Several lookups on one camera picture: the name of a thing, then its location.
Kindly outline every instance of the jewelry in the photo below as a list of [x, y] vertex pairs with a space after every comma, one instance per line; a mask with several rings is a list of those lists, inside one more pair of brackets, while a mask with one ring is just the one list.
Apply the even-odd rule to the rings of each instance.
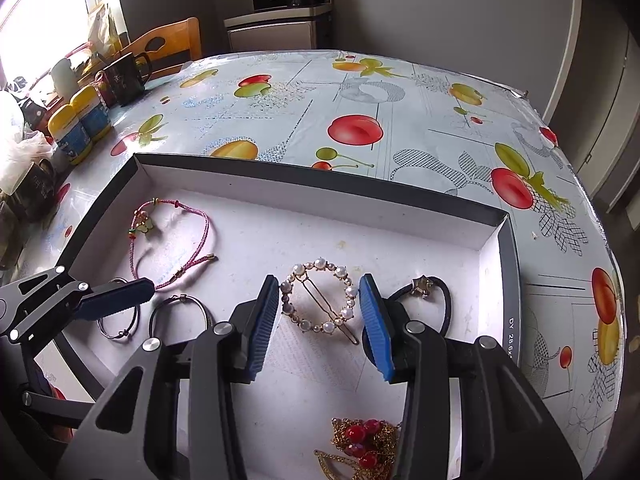
[[340, 480], [329, 467], [330, 461], [341, 462], [354, 470], [351, 480], [386, 480], [394, 466], [398, 449], [398, 429], [384, 420], [366, 421], [348, 418], [332, 419], [334, 437], [331, 444], [350, 458], [316, 449], [315, 456], [329, 480]]
[[213, 324], [213, 320], [211, 319], [211, 314], [198, 298], [194, 298], [193, 296], [187, 296], [186, 294], [180, 294], [179, 296], [177, 294], [174, 294], [173, 296], [166, 298], [166, 300], [164, 300], [162, 303], [156, 306], [156, 308], [151, 313], [151, 316], [149, 317], [149, 337], [154, 337], [154, 320], [156, 319], [156, 314], [158, 313], [158, 310], [160, 310], [165, 305], [173, 303], [174, 301], [181, 301], [183, 303], [185, 301], [193, 301], [193, 303], [195, 303], [200, 308], [200, 311], [204, 316], [204, 321], [206, 324], [205, 330], [208, 330]]
[[433, 285], [438, 286], [444, 296], [444, 319], [442, 320], [442, 327], [440, 327], [440, 335], [444, 337], [447, 335], [451, 324], [451, 293], [447, 284], [440, 278], [435, 276], [427, 277], [423, 274], [420, 278], [412, 280], [411, 285], [406, 285], [400, 290], [396, 290], [389, 296], [389, 301], [398, 301], [405, 294], [419, 294], [426, 300], [431, 293]]
[[211, 253], [211, 254], [207, 254], [206, 256], [202, 256], [198, 258], [198, 255], [200, 254], [200, 251], [204, 247], [204, 243], [207, 240], [207, 236], [209, 235], [209, 217], [207, 217], [207, 214], [205, 212], [200, 211], [199, 209], [194, 209], [193, 207], [189, 207], [187, 205], [181, 204], [177, 200], [162, 200], [159, 198], [154, 198], [149, 202], [143, 203], [143, 205], [141, 205], [138, 209], [136, 209], [133, 215], [133, 220], [131, 221], [131, 229], [129, 229], [129, 238], [131, 240], [131, 242], [129, 243], [129, 265], [131, 267], [131, 274], [136, 280], [138, 279], [138, 273], [136, 272], [136, 266], [133, 263], [133, 249], [136, 241], [136, 232], [148, 233], [149, 230], [154, 226], [148, 212], [144, 211], [144, 208], [149, 205], [155, 206], [157, 204], [172, 204], [174, 207], [181, 207], [182, 209], [184, 209], [185, 211], [188, 211], [189, 213], [194, 213], [196, 215], [202, 216], [205, 221], [204, 232], [202, 234], [202, 238], [200, 239], [200, 243], [196, 247], [195, 252], [191, 255], [191, 258], [189, 258], [188, 261], [183, 266], [181, 266], [178, 270], [174, 272], [174, 274], [169, 278], [169, 280], [167, 280], [164, 283], [161, 283], [160, 285], [156, 285], [154, 287], [155, 290], [160, 290], [161, 288], [165, 288], [167, 285], [171, 285], [175, 280], [180, 278], [188, 269], [191, 269], [191, 267], [196, 266], [197, 264], [208, 262], [208, 261], [216, 261], [218, 257], [215, 254]]
[[[345, 305], [344, 308], [338, 314], [331, 304], [327, 301], [324, 294], [316, 287], [316, 284], [308, 276], [308, 270], [329, 270], [333, 271], [334, 276], [338, 278], [344, 284]], [[293, 304], [289, 300], [289, 295], [293, 291], [294, 282], [302, 283], [302, 286], [316, 302], [320, 309], [329, 316], [329, 321], [325, 321], [322, 324], [314, 325], [308, 319], [301, 318]], [[306, 286], [306, 282], [311, 283], [316, 292], [324, 300], [324, 303], [328, 307], [328, 310], [316, 299], [311, 290]], [[351, 278], [347, 273], [347, 267], [336, 266], [335, 264], [328, 263], [324, 258], [318, 258], [316, 261], [307, 262], [306, 264], [295, 264], [292, 268], [292, 273], [287, 276], [287, 279], [280, 284], [280, 291], [282, 292], [282, 313], [285, 316], [289, 316], [292, 322], [296, 323], [302, 332], [323, 332], [325, 334], [332, 334], [336, 328], [340, 329], [347, 339], [354, 345], [359, 344], [358, 338], [354, 333], [348, 329], [345, 323], [353, 317], [353, 307], [356, 304], [355, 298], [358, 295], [358, 286], [353, 285]]]
[[[110, 283], [127, 283], [127, 280], [125, 280], [124, 278], [113, 278], [112, 280], [110, 280]], [[104, 329], [104, 318], [103, 317], [101, 317], [97, 321], [98, 328], [100, 329], [100, 333], [103, 336], [105, 336], [105, 338], [107, 338], [107, 339], [122, 339], [123, 337], [129, 337], [130, 335], [132, 335], [136, 331], [134, 329], [134, 325], [135, 325], [135, 327], [137, 329], [138, 328], [137, 321], [138, 321], [139, 317], [140, 317], [140, 306], [139, 305], [134, 305], [133, 306], [133, 317], [131, 318], [131, 323], [129, 323], [129, 326], [127, 326], [126, 329], [120, 330], [117, 335], [109, 335], [109, 334], [106, 333], [106, 331]]]

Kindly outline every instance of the box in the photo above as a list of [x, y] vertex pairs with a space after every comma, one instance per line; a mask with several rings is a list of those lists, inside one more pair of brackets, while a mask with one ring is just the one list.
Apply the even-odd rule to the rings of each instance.
[[[346, 265], [354, 283], [370, 272], [384, 297], [424, 274], [438, 276], [452, 295], [448, 337], [474, 341], [489, 334], [514, 361], [520, 351], [520, 281], [508, 213], [426, 189], [285, 164], [192, 155], [134, 155], [103, 190], [69, 240], [59, 264], [89, 284], [132, 279], [129, 238], [133, 212], [152, 197], [201, 209], [212, 229], [201, 254], [216, 262], [188, 270], [147, 304], [130, 341], [105, 339], [94, 322], [75, 321], [56, 339], [83, 384], [99, 393], [148, 337], [154, 305], [185, 293], [199, 298], [216, 322], [238, 303], [257, 296], [267, 274], [284, 280], [296, 263], [322, 256]], [[161, 204], [156, 224], [134, 245], [140, 276], [161, 283], [193, 253], [203, 219]], [[329, 302], [341, 308], [343, 286], [329, 272], [310, 273]], [[412, 319], [439, 330], [442, 294], [402, 300]], [[312, 322], [326, 319], [298, 283], [292, 302]], [[358, 338], [362, 316], [349, 326]], [[104, 320], [110, 333], [129, 324], [131, 311]], [[156, 317], [166, 344], [195, 338], [204, 329], [194, 305], [175, 303]], [[178, 401], [178, 449], [186, 452], [188, 381]], [[460, 456], [460, 395], [452, 392], [450, 472]], [[404, 384], [389, 385], [336, 331], [302, 333], [278, 314], [264, 369], [250, 385], [234, 386], [236, 423], [250, 478], [322, 479], [315, 449], [335, 452], [331, 419], [402, 419]]]

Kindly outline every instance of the plastic bag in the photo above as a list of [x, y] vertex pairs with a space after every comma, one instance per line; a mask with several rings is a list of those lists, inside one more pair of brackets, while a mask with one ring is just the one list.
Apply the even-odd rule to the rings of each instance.
[[0, 92], [0, 190], [12, 194], [32, 162], [51, 160], [53, 147], [42, 132], [28, 132], [24, 139], [24, 117], [18, 103]]
[[87, 41], [93, 44], [94, 52], [109, 57], [122, 50], [122, 43], [116, 31], [116, 25], [109, 9], [103, 0], [89, 14], [89, 35]]

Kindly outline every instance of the yellow lid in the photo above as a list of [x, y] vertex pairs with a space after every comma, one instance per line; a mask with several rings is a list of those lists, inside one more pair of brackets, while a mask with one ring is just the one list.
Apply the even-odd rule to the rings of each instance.
[[49, 119], [49, 132], [55, 136], [61, 130], [64, 130], [73, 120], [77, 120], [76, 112], [70, 105], [63, 105]]
[[71, 106], [77, 112], [93, 104], [95, 100], [100, 100], [100, 98], [98, 97], [98, 92], [95, 91], [95, 88], [93, 86], [87, 85], [76, 92], [76, 94], [69, 101], [69, 104], [71, 104]]

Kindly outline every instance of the fruit print tablecloth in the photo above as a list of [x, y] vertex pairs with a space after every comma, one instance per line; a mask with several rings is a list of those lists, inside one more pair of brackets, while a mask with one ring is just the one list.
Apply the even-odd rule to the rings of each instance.
[[156, 83], [113, 110], [113, 122], [69, 176], [18, 275], [55, 263], [133, 152], [299, 164], [503, 208], [524, 290], [521, 368], [585, 475], [596, 465], [622, 378], [622, 284], [556, 136], [517, 91], [350, 52], [233, 54]]

